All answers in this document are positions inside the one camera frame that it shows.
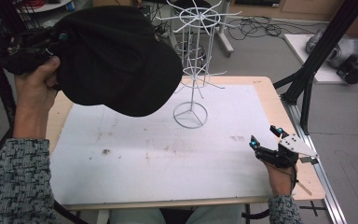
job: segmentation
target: white board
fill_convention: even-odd
[[[284,35],[284,39],[302,63],[310,56],[305,51],[305,47],[311,37],[313,35]],[[347,84],[337,75],[337,69],[331,67],[328,63],[322,64],[315,75],[315,81],[320,84]]]
[[[175,93],[156,113],[130,118],[108,107],[74,105],[51,156],[51,186],[62,204],[166,202],[271,195],[253,134],[276,148],[253,86],[201,89],[209,113],[198,129],[180,126],[174,108],[190,100]]]

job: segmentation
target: wooden table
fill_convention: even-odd
[[[279,95],[272,86],[271,81],[267,77],[211,77],[211,82],[216,85],[223,84],[237,84],[237,85],[253,85],[260,99],[261,105],[266,113],[268,122],[284,128],[288,133],[294,133],[295,129],[288,118]],[[59,139],[63,124],[72,108],[71,103],[61,92],[57,96],[56,103],[50,111],[50,119],[48,123],[48,139],[50,139],[50,153],[53,153],[54,148]],[[296,185],[296,200],[311,201],[321,200],[324,197],[324,189],[310,163],[297,163],[298,175],[297,179],[304,186]],[[225,203],[265,203],[268,198],[249,198],[249,199],[226,199],[226,200],[204,200],[202,204],[225,204]],[[145,207],[145,206],[183,206],[192,205],[183,202],[158,202],[153,204],[145,203],[130,203],[125,205],[107,204],[106,206],[99,205],[93,207],[92,205],[70,205],[68,209],[82,210],[82,209],[110,209],[119,207]]]

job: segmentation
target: person's left hand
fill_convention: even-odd
[[[14,138],[46,138],[48,112],[54,105],[57,83],[55,70],[60,59],[51,57],[32,74],[15,76],[17,109]]]

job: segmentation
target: patterned sleeve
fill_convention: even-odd
[[[269,223],[302,223],[295,200],[290,195],[277,195],[268,201]]]
[[[7,139],[0,152],[0,223],[59,223],[48,140]]]

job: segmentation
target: hand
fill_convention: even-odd
[[[276,168],[274,165],[264,162],[268,171],[269,185],[274,195],[290,195],[293,187],[293,169]]]
[[[51,57],[32,74],[15,76],[17,109],[14,138],[46,138],[48,112],[54,105],[57,83],[55,70],[60,59]]]

